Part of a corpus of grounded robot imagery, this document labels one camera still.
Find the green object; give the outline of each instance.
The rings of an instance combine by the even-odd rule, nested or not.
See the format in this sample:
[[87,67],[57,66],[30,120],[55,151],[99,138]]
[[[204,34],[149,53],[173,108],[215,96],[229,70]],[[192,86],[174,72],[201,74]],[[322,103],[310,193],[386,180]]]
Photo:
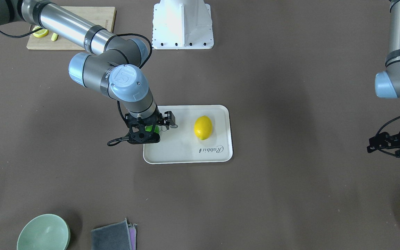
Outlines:
[[[151,131],[152,130],[152,126],[147,126],[146,128],[144,128],[146,131]],[[158,126],[157,125],[155,125],[155,129],[154,129],[154,132],[155,133],[157,133],[157,134],[160,134],[160,129],[158,128]]]
[[69,240],[69,227],[60,216],[40,215],[24,226],[16,250],[65,250]]

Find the yellow lemon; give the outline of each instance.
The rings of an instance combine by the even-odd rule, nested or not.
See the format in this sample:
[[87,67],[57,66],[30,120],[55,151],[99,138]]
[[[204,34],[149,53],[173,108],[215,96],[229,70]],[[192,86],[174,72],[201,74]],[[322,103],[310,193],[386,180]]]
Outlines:
[[[33,28],[33,30],[36,30],[36,29],[38,29],[38,28],[41,28],[41,27],[35,26],[35,28]],[[46,36],[47,34],[49,34],[49,30],[45,30],[45,29],[38,30],[37,32],[33,33],[33,35],[34,35],[36,38],[43,38],[43,37]]]
[[194,124],[194,133],[200,140],[206,140],[213,132],[213,123],[207,116],[199,117]]

